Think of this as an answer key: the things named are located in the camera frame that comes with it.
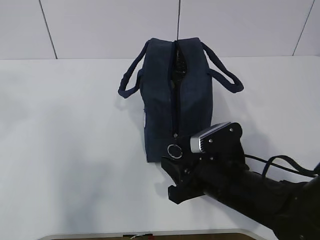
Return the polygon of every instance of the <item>zipper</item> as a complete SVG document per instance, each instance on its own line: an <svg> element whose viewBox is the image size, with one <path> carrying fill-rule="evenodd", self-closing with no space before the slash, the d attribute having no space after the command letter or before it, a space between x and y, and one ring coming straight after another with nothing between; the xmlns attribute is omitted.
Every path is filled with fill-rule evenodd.
<svg viewBox="0 0 320 240"><path fill-rule="evenodd" d="M178 41L172 43L168 71L168 82L171 92L172 136L179 136L181 83L187 74L187 64Z"/></svg>

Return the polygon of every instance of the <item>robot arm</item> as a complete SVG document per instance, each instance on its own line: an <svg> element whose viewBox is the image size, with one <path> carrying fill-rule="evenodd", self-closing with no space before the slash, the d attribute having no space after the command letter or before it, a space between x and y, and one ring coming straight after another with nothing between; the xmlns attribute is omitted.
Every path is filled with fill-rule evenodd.
<svg viewBox="0 0 320 240"><path fill-rule="evenodd" d="M190 149L184 149L179 158L163 158L161 167L176 184L168 188L169 199L179 204L208 195L270 228L279 240L320 239L317 171L294 162L296 169L313 180L275 181L266 178L269 166L275 165L271 159L262 174L252 172L246 165L241 136L238 123L220 123L191 137Z"/></svg>

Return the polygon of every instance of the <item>white table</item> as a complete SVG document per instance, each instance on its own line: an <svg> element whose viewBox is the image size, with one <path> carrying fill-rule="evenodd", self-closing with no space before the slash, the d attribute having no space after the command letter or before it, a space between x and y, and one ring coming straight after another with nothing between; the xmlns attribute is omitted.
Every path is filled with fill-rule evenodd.
<svg viewBox="0 0 320 240"><path fill-rule="evenodd" d="M214 81L212 123L239 122L247 154L287 154L313 169L320 57L222 60L245 90L232 94ZM209 197L168 200L173 181L146 163L140 94L117 94L131 62L0 61L0 239L239 232L275 240L271 230ZM305 179L273 167L268 176Z"/></svg>

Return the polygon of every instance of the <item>bag strap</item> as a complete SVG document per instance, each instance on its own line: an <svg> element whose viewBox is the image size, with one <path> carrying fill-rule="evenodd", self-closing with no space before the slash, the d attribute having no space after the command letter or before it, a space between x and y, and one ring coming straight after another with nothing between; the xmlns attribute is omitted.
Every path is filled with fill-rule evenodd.
<svg viewBox="0 0 320 240"><path fill-rule="evenodd" d="M118 89L118 94L121 97L125 98L125 99L130 97L136 91L138 91L138 89L140 87L140 78L144 74L144 70L143 69L140 69L138 71L138 73L137 73L135 86L133 88L129 89L129 90L126 90L126 87L127 87L128 83L129 83L130 77L132 76L132 74L133 74L134 70L136 69L138 63L141 61L141 59L146 54L148 44L149 44L149 41L147 41L145 43L142 51L136 57L136 59L133 61L133 63L131 64L131 66L129 67L129 69L126 71L126 73L123 75L123 78L121 79L121 83L120 83L120 86L119 86L119 89Z"/></svg>
<svg viewBox="0 0 320 240"><path fill-rule="evenodd" d="M233 80L234 83L229 82L221 73L209 68L209 75L216 79L222 86L224 86L227 90L229 90L231 93L237 93L241 92L244 89L243 84L241 81L230 71L226 69L224 64L220 61L218 56L212 51L207 45L205 45L203 42L201 42L203 50L208 55L211 62L216 65L216 67L223 72L225 75L227 75L229 78Z"/></svg>

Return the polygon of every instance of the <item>fabric bag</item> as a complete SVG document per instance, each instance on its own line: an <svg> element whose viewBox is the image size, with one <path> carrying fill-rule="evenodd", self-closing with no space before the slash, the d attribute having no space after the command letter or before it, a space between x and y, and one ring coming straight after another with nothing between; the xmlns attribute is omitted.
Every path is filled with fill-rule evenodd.
<svg viewBox="0 0 320 240"><path fill-rule="evenodd" d="M234 83L209 68L204 51ZM144 56L135 86L126 90L130 77ZM123 75L118 93L126 99L140 89L144 102L144 141L148 162L160 162L161 157L181 158L180 148L190 149L190 136L210 127L212 78L232 93L244 89L240 80L199 38L173 42L152 38L145 43Z"/></svg>

